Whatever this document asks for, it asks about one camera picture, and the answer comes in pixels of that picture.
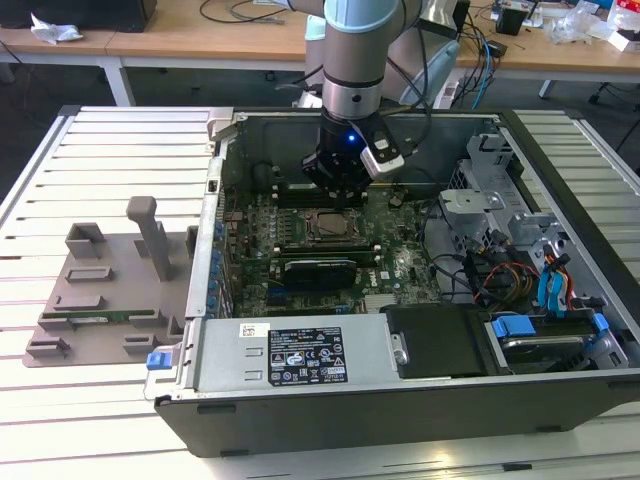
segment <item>white desk leg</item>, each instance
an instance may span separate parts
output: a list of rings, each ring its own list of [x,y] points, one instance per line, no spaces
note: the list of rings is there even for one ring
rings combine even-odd
[[[456,96],[456,90],[458,89],[458,84],[460,80],[464,77],[465,69],[464,68],[454,68],[451,70],[451,73],[447,77],[447,81],[444,83],[438,95],[436,96],[435,101],[433,102],[433,108],[437,109],[447,109],[451,108],[451,103],[453,103],[453,99]]]
[[[15,82],[11,66],[8,63],[0,63],[0,83],[9,84]]]
[[[107,81],[111,87],[111,93],[119,107],[135,107],[136,101],[131,93],[131,85],[127,78],[127,71],[122,66],[119,57],[105,57],[101,59],[100,65],[104,68]]]
[[[555,84],[556,84],[555,80],[545,80],[544,83],[542,84],[542,88],[538,92],[538,96],[540,98],[547,98],[547,95],[551,93],[551,90],[553,90],[553,87],[555,86]]]

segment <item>barcode sticker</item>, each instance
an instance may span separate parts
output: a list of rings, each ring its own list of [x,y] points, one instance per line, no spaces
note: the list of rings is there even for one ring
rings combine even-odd
[[[241,323],[240,338],[260,338],[269,335],[270,323]]]

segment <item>open computer chassis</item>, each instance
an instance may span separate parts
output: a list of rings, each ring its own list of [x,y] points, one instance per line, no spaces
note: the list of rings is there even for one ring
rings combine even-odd
[[[553,115],[434,114],[343,209],[300,172],[319,118],[212,110],[185,334],[147,382],[192,453],[563,431],[640,395],[640,287],[554,168]]]

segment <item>motherboard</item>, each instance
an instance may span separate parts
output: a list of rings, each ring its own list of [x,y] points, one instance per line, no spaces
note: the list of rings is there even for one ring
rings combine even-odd
[[[233,316],[376,313],[441,301],[419,240],[431,200],[371,188],[343,209],[230,191],[226,252]]]

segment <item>warning label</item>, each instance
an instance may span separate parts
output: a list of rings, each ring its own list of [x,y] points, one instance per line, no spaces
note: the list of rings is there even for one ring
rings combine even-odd
[[[346,382],[341,329],[270,330],[268,378],[274,387]]]

